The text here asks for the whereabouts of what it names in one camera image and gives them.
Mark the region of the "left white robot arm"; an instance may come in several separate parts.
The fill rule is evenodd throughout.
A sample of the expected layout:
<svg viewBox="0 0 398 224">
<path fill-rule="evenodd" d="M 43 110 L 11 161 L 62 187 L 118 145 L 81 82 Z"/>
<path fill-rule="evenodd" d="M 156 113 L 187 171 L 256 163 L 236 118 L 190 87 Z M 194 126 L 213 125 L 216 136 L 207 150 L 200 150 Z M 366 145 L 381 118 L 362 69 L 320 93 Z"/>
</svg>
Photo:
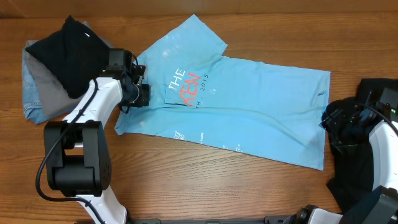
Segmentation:
<svg viewBox="0 0 398 224">
<path fill-rule="evenodd" d="M 145 70 L 130 51 L 110 49 L 108 64 L 75 109 L 62 121 L 46 124 L 45 157 L 35 178 L 43 199 L 57 201 L 40 188 L 46 171 L 49 187 L 63 194 L 60 201 L 78 202 L 93 223 L 133 222 L 110 186 L 112 165 L 104 127 L 115 107 L 128 113 L 149 105 L 150 85 L 142 82 Z"/>
</svg>

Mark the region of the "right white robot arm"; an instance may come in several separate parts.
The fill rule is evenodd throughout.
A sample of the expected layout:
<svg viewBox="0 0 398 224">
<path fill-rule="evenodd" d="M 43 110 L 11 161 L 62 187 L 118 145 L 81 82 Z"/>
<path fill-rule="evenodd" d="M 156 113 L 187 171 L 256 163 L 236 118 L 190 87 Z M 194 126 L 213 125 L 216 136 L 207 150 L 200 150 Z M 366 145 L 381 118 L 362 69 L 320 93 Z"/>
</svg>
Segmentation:
<svg viewBox="0 0 398 224">
<path fill-rule="evenodd" d="M 332 102 L 320 125 L 335 158 L 327 186 L 342 213 L 307 205 L 265 223 L 397 223 L 397 90 Z"/>
</svg>

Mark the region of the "light blue printed t-shirt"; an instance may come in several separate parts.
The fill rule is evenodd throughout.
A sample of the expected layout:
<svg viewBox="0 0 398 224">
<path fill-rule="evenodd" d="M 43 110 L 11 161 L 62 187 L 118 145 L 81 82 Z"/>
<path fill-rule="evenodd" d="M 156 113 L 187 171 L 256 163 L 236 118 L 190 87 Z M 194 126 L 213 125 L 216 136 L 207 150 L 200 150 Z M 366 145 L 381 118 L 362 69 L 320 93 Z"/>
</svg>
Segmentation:
<svg viewBox="0 0 398 224">
<path fill-rule="evenodd" d="M 121 113 L 116 132 L 322 170 L 330 73 L 230 58 L 226 48 L 197 16 L 152 44 L 138 58 L 150 103 Z"/>
</svg>

